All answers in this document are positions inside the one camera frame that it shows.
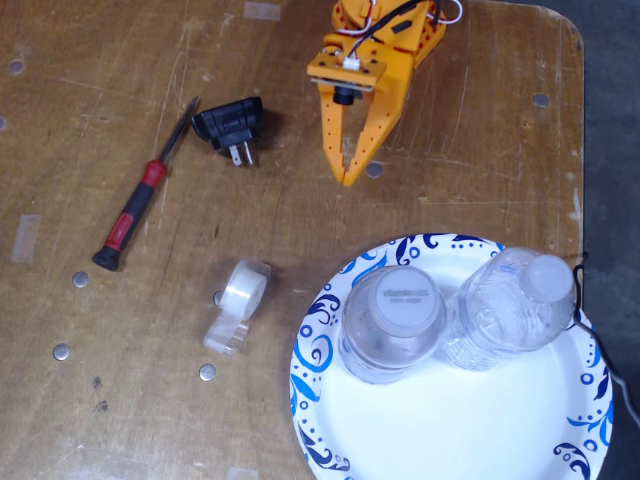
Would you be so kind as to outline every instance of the white wire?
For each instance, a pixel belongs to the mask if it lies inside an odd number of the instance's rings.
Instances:
[[[458,5],[458,16],[456,18],[454,18],[453,20],[445,20],[445,19],[440,19],[440,21],[438,23],[441,23],[442,25],[453,25],[454,23],[458,23],[460,21],[460,19],[462,18],[462,4],[460,3],[460,0],[451,0],[453,3],[455,3],[456,5]],[[431,20],[433,20],[433,15],[431,15],[430,13],[427,12],[427,17],[430,18]]]
[[[364,35],[365,33],[367,33],[367,31],[371,28],[371,24],[373,23],[373,18],[372,18],[373,9],[376,6],[376,3],[378,3],[378,0],[371,0],[371,6],[369,7],[369,14],[367,15],[367,23],[365,24],[362,30],[336,30],[336,33],[339,33],[340,35],[349,35],[349,36]]]

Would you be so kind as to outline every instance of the black wire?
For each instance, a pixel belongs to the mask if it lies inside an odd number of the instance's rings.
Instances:
[[[600,340],[598,334],[587,327],[584,323],[582,323],[582,317],[580,314],[580,310],[582,308],[582,287],[580,285],[580,280],[578,279],[578,273],[580,272],[580,270],[582,270],[584,273],[584,262],[587,260],[588,256],[589,255],[587,254],[587,252],[584,252],[582,256],[583,263],[576,265],[573,269],[573,282],[576,285],[576,308],[573,311],[573,323],[575,326],[582,329],[595,340],[596,347],[600,349],[600,355],[604,360],[604,363],[607,365],[607,368],[609,369],[609,375],[618,385],[620,385],[620,389],[622,390],[622,398],[624,400],[625,406],[627,407],[629,415],[631,415],[631,418],[636,423],[636,426],[640,428],[640,414],[638,414],[638,409],[633,403],[633,398],[631,396],[631,392],[629,390],[627,382],[625,382],[624,378],[622,378],[618,373],[618,370],[616,370],[613,362],[607,354],[607,351],[604,349],[602,340]]]
[[[442,0],[435,0],[435,1],[436,1],[436,13],[433,14],[433,22],[431,23],[433,28],[436,28],[438,26],[438,22],[440,22],[440,14],[442,13]]]
[[[384,17],[378,20],[374,25],[372,25],[371,28],[367,30],[367,33],[364,36],[360,37],[358,41],[353,44],[353,48],[351,49],[351,51],[349,52],[349,55],[347,56],[350,57],[351,55],[353,55],[360,45],[362,45],[365,41],[373,37],[378,30],[386,27],[391,20],[393,20],[394,18],[400,15],[404,15],[405,13],[412,10],[417,4],[424,1],[426,0],[409,0],[408,2],[405,2],[399,7],[396,7],[393,10],[391,10]],[[438,7],[440,7],[440,0],[436,0],[436,3]]]

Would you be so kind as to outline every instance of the clear tape roll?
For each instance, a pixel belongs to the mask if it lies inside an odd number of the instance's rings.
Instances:
[[[204,336],[206,347],[233,355],[244,343],[251,315],[256,311],[269,282],[271,267],[251,258],[238,262],[220,300],[222,312]]]

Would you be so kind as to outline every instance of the red screwdriver handle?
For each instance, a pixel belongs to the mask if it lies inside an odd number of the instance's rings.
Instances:
[[[127,247],[140,219],[143,217],[160,182],[167,176],[167,166],[158,160],[147,164],[142,180],[134,190],[118,217],[102,249],[93,256],[93,262],[107,270],[118,270],[120,255]]]

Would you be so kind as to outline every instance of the white bottle cap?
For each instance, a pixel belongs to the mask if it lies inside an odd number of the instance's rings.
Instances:
[[[520,277],[520,288],[540,303],[558,302],[569,294],[572,287],[571,268],[554,255],[535,257]]]
[[[249,331],[249,318],[262,300],[271,267],[250,258],[238,262],[222,293],[222,312],[204,336],[205,346],[233,355]]]
[[[372,317],[385,332],[413,337],[433,323],[441,298],[431,277],[415,267],[390,270],[378,282]]]

